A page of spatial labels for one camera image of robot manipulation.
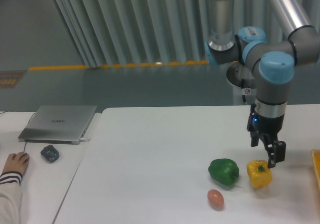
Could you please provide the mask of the white striped sleeve forearm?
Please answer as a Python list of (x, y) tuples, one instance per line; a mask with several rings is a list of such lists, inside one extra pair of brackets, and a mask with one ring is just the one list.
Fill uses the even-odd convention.
[(22, 199), (20, 172), (5, 172), (0, 176), (0, 223), (19, 224)]

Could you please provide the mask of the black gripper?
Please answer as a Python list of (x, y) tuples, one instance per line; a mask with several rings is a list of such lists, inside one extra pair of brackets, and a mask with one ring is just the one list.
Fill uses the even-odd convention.
[(281, 130), (284, 115), (275, 118), (269, 118), (260, 115), (255, 111), (256, 104), (250, 105), (250, 113), (247, 123), (247, 131), (250, 132), (251, 147), (259, 144), (262, 140), (265, 150), (268, 154), (267, 167), (274, 168), (277, 163), (283, 162), (286, 157), (286, 143), (278, 140), (278, 132)]

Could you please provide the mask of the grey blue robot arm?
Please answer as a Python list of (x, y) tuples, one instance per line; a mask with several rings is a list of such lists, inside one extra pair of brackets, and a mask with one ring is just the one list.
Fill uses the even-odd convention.
[(220, 65), (238, 61), (256, 83), (247, 130), (251, 146), (263, 142), (268, 167), (284, 161), (286, 144), (278, 139), (285, 116), (295, 67), (320, 60), (320, 35), (298, 0), (268, 0), (286, 40), (267, 44), (261, 31), (244, 27), (233, 33), (233, 1), (210, 0), (215, 10), (211, 34), (205, 45), (209, 62)]

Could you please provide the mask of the person's hand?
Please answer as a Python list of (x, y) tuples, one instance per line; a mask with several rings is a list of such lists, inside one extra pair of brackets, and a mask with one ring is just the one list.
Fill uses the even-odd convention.
[(23, 176), (27, 170), (30, 160), (30, 156), (23, 155), (24, 152), (9, 154), (2, 170), (2, 174), (19, 173)]

